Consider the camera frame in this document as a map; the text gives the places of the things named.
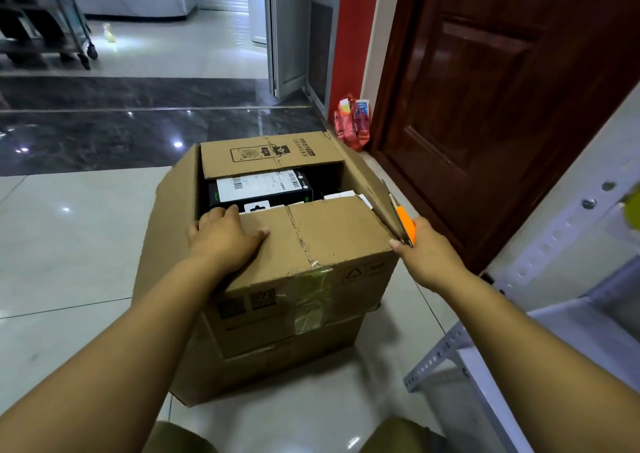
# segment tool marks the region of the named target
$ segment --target cart wheel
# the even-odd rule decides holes
[[[96,52],[94,44],[89,45],[89,48],[87,48],[86,54],[89,55],[89,58],[91,60],[98,60],[98,52]]]
[[[91,70],[89,59],[86,57],[85,54],[78,53],[78,58],[80,59],[80,62],[82,63],[82,66],[84,67],[85,70]]]

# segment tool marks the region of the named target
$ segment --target olive green pants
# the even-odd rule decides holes
[[[390,418],[376,428],[360,453],[440,453],[444,438],[402,418]],[[210,442],[175,424],[158,421],[143,453],[218,453]]]

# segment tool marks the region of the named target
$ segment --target barcode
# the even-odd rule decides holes
[[[294,171],[289,172],[289,179],[291,180],[291,183],[293,184],[294,188],[300,188],[300,182],[298,181],[298,177],[296,176],[296,172],[294,172]]]

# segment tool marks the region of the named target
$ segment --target person's left hand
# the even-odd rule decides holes
[[[238,271],[269,235],[269,229],[245,234],[237,205],[216,207],[189,228],[191,257],[203,259],[228,274]]]

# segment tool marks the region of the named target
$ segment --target red wall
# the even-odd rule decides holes
[[[356,99],[360,96],[376,1],[340,0],[329,99],[329,120],[332,120],[338,101],[347,93],[352,93]]]

